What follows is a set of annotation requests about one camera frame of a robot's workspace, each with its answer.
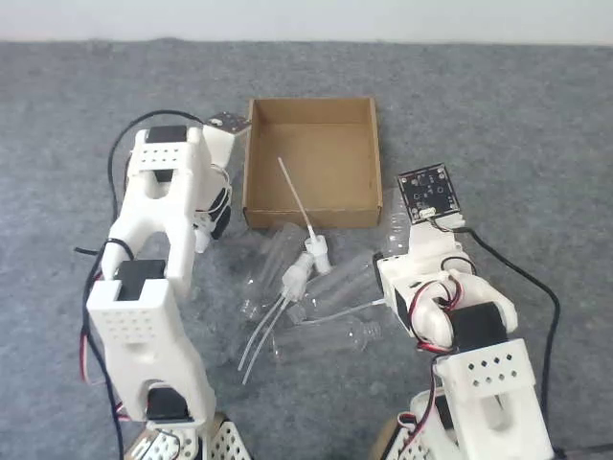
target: circuit board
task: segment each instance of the circuit board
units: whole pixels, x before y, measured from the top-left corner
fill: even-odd
[[[443,163],[400,174],[398,186],[412,225],[460,212]]]

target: black cable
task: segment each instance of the black cable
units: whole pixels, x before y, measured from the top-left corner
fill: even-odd
[[[79,246],[73,247],[73,251],[79,254],[84,254],[85,256],[97,256],[98,255],[98,251],[95,251],[93,249],[86,249],[84,247],[79,247]]]
[[[113,395],[113,383],[111,382],[111,377],[108,375],[108,371],[106,369],[106,364],[104,363],[104,359],[102,358],[102,354],[100,353],[100,350],[98,349],[98,346],[96,345],[96,342],[94,342],[94,336],[92,335],[92,331],[91,331],[89,311],[87,310],[87,299],[89,298],[89,293],[92,290],[92,286],[94,286],[94,283],[96,281],[98,266],[100,265],[100,262],[102,260],[102,255],[104,254],[104,248],[109,243],[119,244],[121,247],[123,247],[126,250],[130,260],[134,260],[134,255],[131,249],[124,241],[121,241],[118,239],[109,239],[109,240],[106,240],[104,244],[101,246],[100,250],[96,253],[96,259],[94,260],[94,263],[92,264],[92,267],[90,268],[89,273],[87,274],[87,278],[85,279],[85,285],[83,287],[83,296],[82,296],[82,304],[81,304],[82,323],[81,323],[80,333],[81,335],[85,335],[87,337],[87,343],[89,344],[89,347],[92,350],[92,354],[94,355],[94,358],[98,362],[98,365],[100,366],[100,369],[102,371],[102,375],[104,377],[104,386],[106,387],[106,396],[108,397],[108,401],[111,407],[111,416],[113,418],[113,425],[115,426],[115,433],[117,436],[117,447],[119,451],[118,458],[120,460],[123,460],[124,459],[124,435],[122,433],[122,428],[119,423],[119,416],[117,415],[117,411],[115,410],[115,396]]]
[[[127,124],[127,126],[119,133],[119,135],[115,139],[115,142],[113,142],[113,145],[111,146],[111,149],[108,152],[108,158],[106,160],[106,177],[108,179],[108,186],[111,189],[111,205],[112,205],[111,222],[114,222],[117,219],[117,216],[119,215],[119,202],[117,199],[117,192],[115,191],[115,179],[113,177],[113,159],[115,157],[115,150],[119,146],[119,143],[122,142],[122,139],[124,138],[124,136],[127,134],[128,131],[130,131],[133,127],[143,122],[144,120],[155,117],[157,115],[176,115],[178,117],[183,117],[188,120],[192,120],[194,122],[199,122],[201,125],[204,125],[204,122],[202,120],[200,120],[195,115],[192,115],[191,113],[184,112],[182,110],[172,110],[172,109],[165,109],[165,108],[160,109],[160,110],[153,110],[151,112],[145,113]]]
[[[443,260],[441,260],[441,270],[444,270],[444,264],[445,262],[448,262],[448,261],[464,261],[470,265],[470,270],[472,271],[472,274],[475,276],[477,275],[477,265],[475,265],[473,261],[471,261],[470,259],[467,259],[466,257],[462,257],[462,256],[445,257]]]
[[[530,281],[532,284],[543,290],[554,303],[554,317],[552,318],[551,325],[549,327],[549,331],[547,333],[547,341],[545,343],[545,357],[543,360],[543,374],[542,374],[542,382],[540,387],[540,406],[541,411],[543,413],[543,419],[545,420],[545,424],[549,424],[549,375],[551,371],[551,361],[552,361],[552,351],[554,349],[554,339],[556,338],[557,325],[559,323],[559,318],[561,315],[561,306],[559,304],[559,299],[556,294],[552,291],[552,289],[547,286],[545,283],[539,281],[533,275],[528,273],[523,268],[517,266],[505,256],[500,254],[496,249],[491,247],[485,241],[481,239],[477,232],[469,227],[461,227],[452,230],[453,233],[468,233],[477,244],[483,247],[489,254],[494,256],[508,268],[513,270],[515,273],[523,276],[525,279]]]
[[[113,142],[113,146],[111,147],[111,150],[108,152],[108,158],[106,160],[106,176],[108,179],[108,185],[111,189],[111,206],[112,206],[112,213],[113,213],[113,217],[111,220],[111,223],[115,222],[115,220],[117,220],[117,216],[119,215],[119,201],[117,198],[117,192],[115,191],[115,179],[113,177],[113,159],[115,157],[115,151],[117,150],[117,147],[119,146],[119,143],[122,142],[122,139],[124,138],[124,136],[127,134],[128,131],[130,131],[133,127],[135,127],[136,125],[138,125],[139,123],[143,122],[144,120],[148,119],[148,118],[152,118],[155,117],[157,115],[176,115],[178,117],[183,117],[186,118],[188,120],[192,120],[194,122],[199,122],[201,125],[204,125],[204,122],[196,117],[195,115],[192,115],[189,112],[184,112],[182,110],[173,110],[173,109],[160,109],[160,110],[153,110],[151,112],[145,113],[143,115],[141,115],[140,117],[132,120],[123,130],[122,132],[120,132],[119,136],[117,136],[117,138],[115,139],[115,142]],[[127,166],[129,164],[130,161],[130,156],[127,157],[127,160],[125,161],[125,170],[124,170],[124,193],[125,193],[125,187],[127,184]],[[79,254],[84,254],[87,256],[95,256],[96,255],[96,251],[92,250],[92,249],[86,249],[83,247],[75,247],[74,248],[75,252],[78,252]]]

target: white plastic part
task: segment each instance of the white plastic part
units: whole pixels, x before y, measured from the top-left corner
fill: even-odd
[[[442,357],[435,371],[443,381],[462,458],[554,457],[522,339]]]
[[[409,430],[407,428],[401,428],[398,431],[394,443],[385,456],[385,460],[439,460],[439,457],[433,457],[431,455],[428,447],[421,441],[423,433],[418,434],[411,443],[411,447],[405,449],[404,443],[408,441],[409,435]]]
[[[139,300],[118,302],[121,284],[119,280],[96,282],[87,308],[127,414],[134,421],[144,421],[148,390],[162,382],[188,405],[193,422],[179,426],[202,428],[213,420],[216,398],[200,355],[183,330],[170,281],[146,280]]]
[[[204,125],[202,127],[202,135],[211,152],[211,160],[214,164],[221,168],[226,168],[237,141],[242,141],[249,129],[245,128],[242,131],[228,132],[223,129],[218,129],[213,126]]]
[[[328,259],[328,245],[323,235],[316,235],[315,240],[309,238],[305,241],[306,251],[315,259],[315,268],[320,275],[327,275],[332,270]]]
[[[437,398],[444,395],[443,389],[437,388],[435,395]],[[411,400],[411,412],[416,414],[419,420],[425,413],[429,397],[430,391],[423,391]],[[428,452],[427,460],[465,460],[460,448],[455,443],[455,434],[453,431],[447,432],[445,430],[436,406],[430,412],[426,425],[418,438],[422,451]]]
[[[122,212],[108,236],[124,241],[138,254],[153,233],[166,233],[170,251],[165,276],[176,294],[185,298],[196,249],[196,209],[210,209],[226,186],[226,179],[212,167],[211,153],[200,128],[188,129],[187,142],[147,144],[147,134],[146,129],[136,134]],[[173,170],[171,181],[158,183],[154,174],[158,170]],[[204,250],[206,239],[199,238],[197,249]],[[102,257],[104,279],[112,280],[127,258],[121,246],[109,244]]]
[[[251,460],[251,456],[232,422],[224,422],[211,442],[211,460]]]
[[[290,302],[298,302],[305,295],[307,281],[313,269],[313,256],[303,252],[298,260],[287,269],[282,282],[282,297]]]
[[[167,429],[158,432],[155,438],[137,446],[128,460],[191,460],[198,454],[198,438],[193,429]]]
[[[438,223],[455,227],[464,222],[459,215],[447,217],[455,218],[448,221],[440,218]],[[507,333],[512,333],[517,328],[514,304],[486,280],[457,269],[441,271],[441,262],[448,257],[469,259],[462,250],[462,245],[455,241],[453,233],[441,232],[429,222],[420,223],[411,227],[409,247],[408,254],[383,259],[377,263],[385,302],[396,312],[409,334],[412,332],[407,324],[407,311],[418,289],[423,283],[439,281],[453,292],[454,285],[449,281],[450,275],[463,289],[463,296],[456,309],[493,302],[500,312]],[[463,269],[470,270],[470,267],[465,264]],[[420,337],[434,345],[448,348],[453,343],[453,329],[447,314],[435,301],[437,298],[446,298],[446,291],[439,283],[422,292],[411,318],[412,326]]]

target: plastic tube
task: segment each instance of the plastic tube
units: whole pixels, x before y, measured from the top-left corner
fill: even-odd
[[[332,314],[330,316],[325,316],[323,318],[312,319],[310,321],[303,321],[302,323],[300,323],[300,325],[301,326],[303,326],[303,325],[306,326],[306,325],[309,325],[309,324],[321,324],[321,323],[325,323],[326,321],[331,321],[333,319],[340,318],[341,316],[345,316],[346,314],[357,313],[359,311],[367,309],[368,307],[374,307],[376,305],[385,305],[385,299],[378,299],[378,300],[374,300],[373,302],[367,302],[366,304],[358,305],[357,307],[352,307],[352,308],[347,309],[347,310],[339,311],[338,313]]]
[[[369,342],[379,338],[378,322],[362,322],[355,316],[345,316],[318,324],[301,324],[275,334],[273,353],[277,362],[300,362],[340,351],[361,352]]]
[[[251,374],[251,370],[253,369],[253,365],[256,363],[256,359],[258,359],[258,355],[260,354],[261,347],[266,342],[266,339],[268,338],[268,336],[272,332],[273,328],[275,327],[275,324],[277,324],[277,321],[279,321],[279,318],[281,317],[282,313],[285,311],[285,308],[287,307],[287,304],[289,304],[289,300],[285,299],[284,302],[281,304],[281,307],[277,311],[277,314],[275,315],[275,318],[272,320],[272,322],[270,323],[270,326],[268,326],[268,329],[266,329],[266,332],[262,336],[262,338],[260,340],[260,343],[258,344],[258,348],[256,348],[256,351],[251,356],[251,361],[249,361],[249,366],[247,367],[247,370],[245,371],[245,375],[242,378],[242,384],[243,385],[246,384],[247,381],[249,380],[249,375]]]
[[[268,311],[268,313],[260,321],[260,324],[258,324],[258,327],[253,331],[253,333],[249,337],[249,341],[247,342],[247,345],[245,346],[244,352],[242,352],[242,357],[240,358],[240,363],[238,364],[239,371],[242,370],[242,366],[244,365],[245,360],[247,359],[247,356],[249,355],[249,350],[251,350],[251,347],[253,346],[253,342],[256,340],[256,337],[260,333],[261,328],[263,328],[264,324],[266,324],[266,321],[268,321],[268,318],[270,318],[272,313],[275,312],[275,310],[281,304],[282,301],[283,301],[283,297],[279,296],[279,299],[277,300],[277,302],[275,302],[272,308]]]
[[[278,229],[252,263],[242,283],[240,315],[247,321],[257,321],[272,306],[282,285],[281,278],[302,250],[307,232],[293,223]]]
[[[307,318],[330,316],[359,301],[375,299],[378,295],[373,253],[365,251],[336,266],[328,275],[309,283],[305,298],[292,306],[287,314],[292,323],[299,324]]]

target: white cap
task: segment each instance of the white cap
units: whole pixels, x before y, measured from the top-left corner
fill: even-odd
[[[328,245],[323,235],[316,235],[305,241],[306,251],[315,258],[315,268],[320,275],[326,275],[332,270],[328,260]]]
[[[288,268],[282,282],[282,296],[289,299],[291,302],[298,302],[305,295],[307,289],[307,281],[310,277],[313,267],[313,256],[307,252],[303,252],[298,260]]]

